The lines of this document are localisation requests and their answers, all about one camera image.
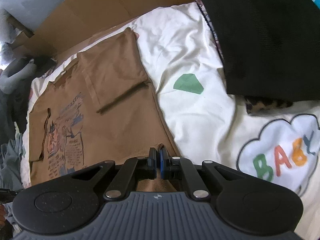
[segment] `green shape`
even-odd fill
[[[200,84],[195,74],[183,74],[177,79],[173,85],[174,89],[183,90],[200,95],[203,91],[203,86]]]
[[[256,169],[257,177],[264,179],[263,177],[267,174],[268,177],[264,180],[272,182],[273,180],[273,169],[267,164],[266,156],[259,154],[253,159],[253,166]]]

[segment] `bed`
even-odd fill
[[[138,34],[141,61],[182,156],[194,164],[210,159],[295,191],[304,204],[296,233],[304,239],[318,238],[320,103],[299,102],[287,109],[248,115],[244,100],[226,93],[223,65],[196,3],[154,9],[81,51],[127,27]],[[33,81],[28,114],[48,82],[75,57],[72,55],[48,77]],[[21,178],[28,187],[28,125],[23,146]],[[307,157],[303,165],[294,158],[300,150]],[[275,161],[276,153],[282,156],[277,160],[283,161],[285,155],[288,162]]]

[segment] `logo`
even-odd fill
[[[276,119],[242,147],[237,169],[301,196],[316,168],[319,149],[320,130],[314,115],[300,114],[290,122]]]
[[[159,200],[160,198],[162,198],[162,196],[161,196],[161,195],[159,195],[159,194],[154,195],[153,197],[154,197],[154,198],[156,198],[157,200]]]

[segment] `leopard print fabric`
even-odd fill
[[[248,114],[257,113],[260,111],[281,109],[293,105],[290,101],[280,99],[269,99],[262,97],[244,97],[245,107]]]

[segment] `white fabric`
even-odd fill
[[[304,239],[319,237],[320,169],[316,166],[320,148],[319,104],[301,102],[287,110],[249,116],[242,99],[226,94],[217,71],[222,64],[196,3],[155,9],[83,50],[126,27],[139,34],[137,43],[142,63],[153,81],[160,108],[181,154],[195,164],[210,159],[236,169],[238,163],[241,171],[253,176],[258,176],[254,160],[259,157],[255,163],[262,169],[264,155],[268,168],[262,177],[296,191],[302,198],[305,210],[296,232]],[[48,82],[54,81],[75,57],[66,60],[46,79],[33,81],[29,112]],[[183,74],[194,74],[203,92],[174,89]],[[28,125],[23,144],[26,155],[21,162],[21,176],[23,185],[27,186],[30,183]],[[291,167],[284,163],[277,172],[274,150],[278,145]]]

